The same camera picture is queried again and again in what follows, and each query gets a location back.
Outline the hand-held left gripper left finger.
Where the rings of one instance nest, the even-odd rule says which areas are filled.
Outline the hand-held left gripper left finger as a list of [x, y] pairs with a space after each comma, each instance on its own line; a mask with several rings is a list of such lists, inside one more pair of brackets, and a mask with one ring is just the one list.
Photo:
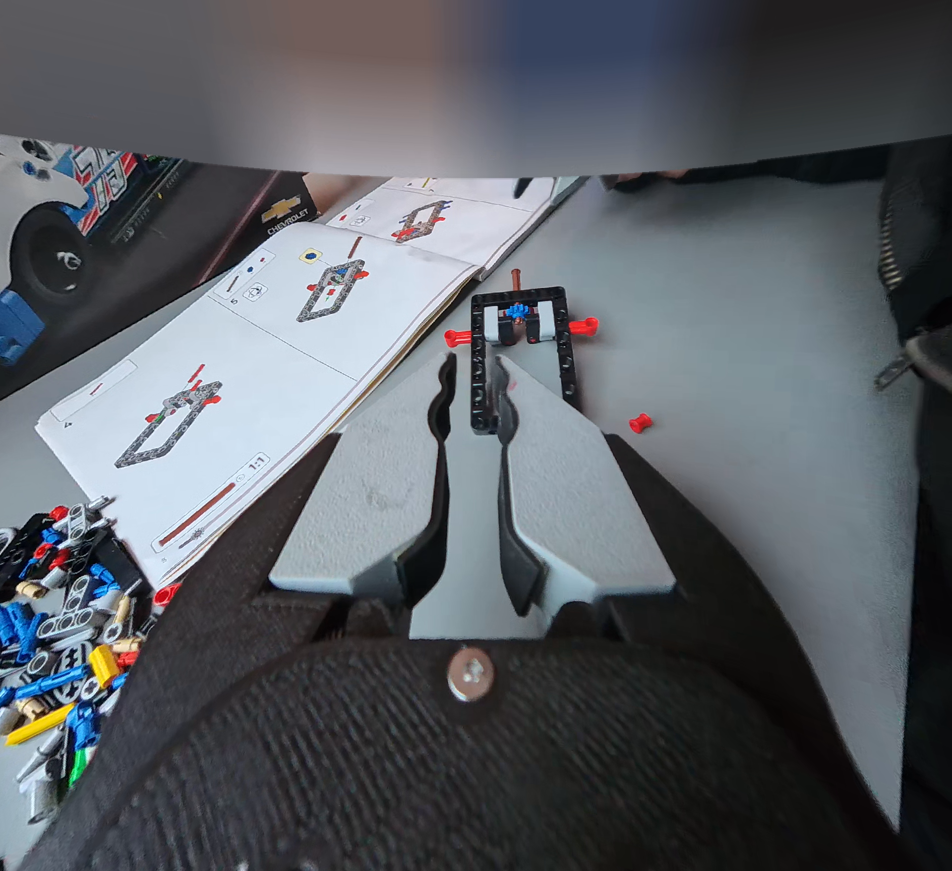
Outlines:
[[279, 589], [423, 598], [446, 564], [456, 356], [430, 360], [340, 436], [269, 573]]

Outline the pile of loose lego pieces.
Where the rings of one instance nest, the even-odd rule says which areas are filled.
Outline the pile of loose lego pieces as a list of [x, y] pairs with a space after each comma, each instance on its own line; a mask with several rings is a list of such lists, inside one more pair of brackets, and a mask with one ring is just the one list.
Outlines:
[[153, 586], [99, 497], [3, 527], [2, 744], [36, 742], [15, 782], [29, 824], [54, 816], [180, 582]]

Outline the black lego frame assembly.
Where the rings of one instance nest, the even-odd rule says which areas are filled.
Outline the black lego frame assembly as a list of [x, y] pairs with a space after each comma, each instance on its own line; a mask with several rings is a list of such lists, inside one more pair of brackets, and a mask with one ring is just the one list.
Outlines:
[[511, 290], [472, 296], [469, 330], [445, 332], [449, 348], [470, 348], [470, 425], [480, 435], [499, 430], [502, 396], [494, 376], [497, 349], [520, 341], [530, 346], [553, 343], [559, 393], [567, 404], [581, 410], [573, 341], [593, 337], [600, 328], [596, 317], [570, 317], [563, 287], [527, 288], [520, 270], [513, 269], [510, 275]]

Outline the black lego car box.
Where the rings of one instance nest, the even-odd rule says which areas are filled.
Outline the black lego car box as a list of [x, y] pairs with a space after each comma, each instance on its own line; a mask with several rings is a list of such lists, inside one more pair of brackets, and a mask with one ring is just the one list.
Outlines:
[[1, 396], [317, 215], [301, 173], [3, 135]]

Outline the lego instruction booklet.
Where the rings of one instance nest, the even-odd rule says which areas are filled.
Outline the lego instruction booklet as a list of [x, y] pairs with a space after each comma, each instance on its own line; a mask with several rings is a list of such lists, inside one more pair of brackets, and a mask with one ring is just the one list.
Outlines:
[[280, 225], [37, 432], [149, 584], [191, 567], [579, 177], [392, 178]]

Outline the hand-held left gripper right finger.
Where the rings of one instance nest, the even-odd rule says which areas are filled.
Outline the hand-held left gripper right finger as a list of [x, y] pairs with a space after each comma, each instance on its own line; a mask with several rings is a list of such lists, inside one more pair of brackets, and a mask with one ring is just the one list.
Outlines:
[[516, 613], [671, 592], [675, 576], [598, 426], [504, 356], [493, 401], [501, 571]]

